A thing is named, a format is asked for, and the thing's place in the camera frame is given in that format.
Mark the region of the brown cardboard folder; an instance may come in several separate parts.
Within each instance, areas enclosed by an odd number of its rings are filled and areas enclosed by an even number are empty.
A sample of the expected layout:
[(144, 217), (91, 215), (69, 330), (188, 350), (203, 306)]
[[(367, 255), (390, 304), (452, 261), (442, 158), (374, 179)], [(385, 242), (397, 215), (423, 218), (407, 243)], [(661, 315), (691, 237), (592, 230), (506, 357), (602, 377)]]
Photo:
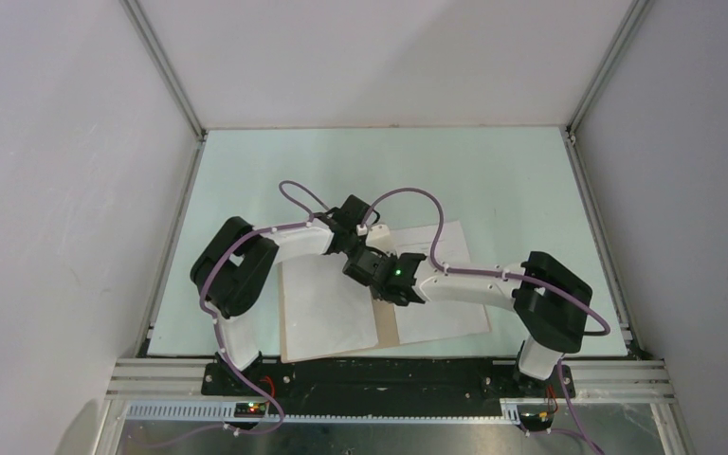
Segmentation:
[[(371, 300), (373, 302), (373, 310), (374, 310), (374, 317), (375, 317), (375, 323), (378, 333), (378, 344), (369, 349), (361, 350), (361, 351), (354, 351), (348, 354), (343, 355), (352, 355), (352, 354), (361, 354), (366, 351), (370, 350), (376, 350), (376, 349), (388, 349), (388, 348), (397, 348), (404, 345), (409, 344), (402, 344), (399, 340), (398, 333), (397, 333), (397, 324), (396, 324), (396, 318), (394, 313), (395, 305), (384, 302), (381, 300), (376, 300), (371, 296)], [(282, 291), (281, 291), (281, 297), (280, 297), (280, 310), (281, 310), (281, 354), (282, 354), (282, 329), (283, 329), (283, 323), (282, 323)]]

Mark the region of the printed white paper sheet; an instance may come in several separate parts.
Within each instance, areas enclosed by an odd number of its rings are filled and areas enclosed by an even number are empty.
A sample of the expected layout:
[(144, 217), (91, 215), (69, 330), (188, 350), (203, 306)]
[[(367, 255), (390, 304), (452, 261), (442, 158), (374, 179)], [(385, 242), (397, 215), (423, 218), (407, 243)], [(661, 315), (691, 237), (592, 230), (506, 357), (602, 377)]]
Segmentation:
[[(391, 234), (396, 251), (429, 254), (436, 228), (433, 226), (398, 229)], [(465, 264), (470, 261), (464, 231), (458, 221), (444, 225), (436, 250), (437, 259)], [(487, 334), (491, 326), (483, 306), (466, 302), (437, 300), (394, 308), (397, 333), (402, 344), (435, 341), (453, 337)]]

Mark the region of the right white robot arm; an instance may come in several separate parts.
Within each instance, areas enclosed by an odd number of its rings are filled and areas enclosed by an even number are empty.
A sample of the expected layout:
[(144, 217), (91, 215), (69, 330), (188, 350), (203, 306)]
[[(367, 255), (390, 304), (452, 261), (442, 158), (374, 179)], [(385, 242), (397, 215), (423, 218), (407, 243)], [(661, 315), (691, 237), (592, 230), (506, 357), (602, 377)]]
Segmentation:
[(513, 371), (519, 392), (537, 396), (552, 382), (557, 362), (581, 350), (588, 335), (592, 289), (553, 256), (528, 258), (492, 270), (435, 267), (422, 253), (387, 254), (362, 246), (348, 253), (342, 272), (372, 296), (397, 306), (472, 303), (516, 314), (528, 337)]

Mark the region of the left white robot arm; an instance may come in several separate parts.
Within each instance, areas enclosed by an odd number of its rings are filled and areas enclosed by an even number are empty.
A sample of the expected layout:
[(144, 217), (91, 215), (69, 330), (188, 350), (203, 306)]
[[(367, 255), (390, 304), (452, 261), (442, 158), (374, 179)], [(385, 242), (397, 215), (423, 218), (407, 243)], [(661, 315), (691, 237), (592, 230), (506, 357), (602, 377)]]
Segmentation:
[(272, 268), (289, 260), (371, 253), (363, 227), (377, 211), (350, 195), (339, 208), (310, 212), (308, 219), (254, 227), (240, 216), (225, 221), (191, 267), (199, 306), (209, 315), (218, 355), (228, 364), (225, 381), (239, 394), (255, 392), (262, 370), (253, 363), (260, 350), (251, 329), (240, 321), (260, 297)]

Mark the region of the left circuit board with LEDs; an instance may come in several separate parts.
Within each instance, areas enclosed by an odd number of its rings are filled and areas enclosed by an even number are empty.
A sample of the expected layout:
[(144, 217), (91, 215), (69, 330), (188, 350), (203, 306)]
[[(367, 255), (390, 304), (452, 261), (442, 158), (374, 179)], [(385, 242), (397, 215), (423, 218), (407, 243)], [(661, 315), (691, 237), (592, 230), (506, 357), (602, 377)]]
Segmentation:
[(267, 402), (237, 402), (233, 410), (235, 418), (264, 418), (268, 413)]

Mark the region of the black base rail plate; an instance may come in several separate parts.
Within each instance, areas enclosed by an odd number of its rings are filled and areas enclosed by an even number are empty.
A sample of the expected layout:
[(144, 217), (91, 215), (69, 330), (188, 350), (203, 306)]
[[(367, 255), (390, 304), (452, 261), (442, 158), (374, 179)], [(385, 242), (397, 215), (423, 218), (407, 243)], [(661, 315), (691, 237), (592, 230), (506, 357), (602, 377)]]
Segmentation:
[(260, 357), (241, 377), (220, 358), (203, 374), (204, 396), (272, 394), (292, 417), (491, 417), (503, 399), (573, 398), (568, 367), (524, 379), (510, 360), (491, 357), (340, 357), (283, 363)]

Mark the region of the aluminium frame rail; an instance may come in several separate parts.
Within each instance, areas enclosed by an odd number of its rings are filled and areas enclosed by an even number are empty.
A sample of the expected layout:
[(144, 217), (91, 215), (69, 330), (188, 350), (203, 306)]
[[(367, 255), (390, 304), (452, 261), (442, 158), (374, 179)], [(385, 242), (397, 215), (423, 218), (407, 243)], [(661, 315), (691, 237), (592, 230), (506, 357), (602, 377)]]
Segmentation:
[(113, 400), (202, 400), (206, 358), (121, 358), (106, 398)]

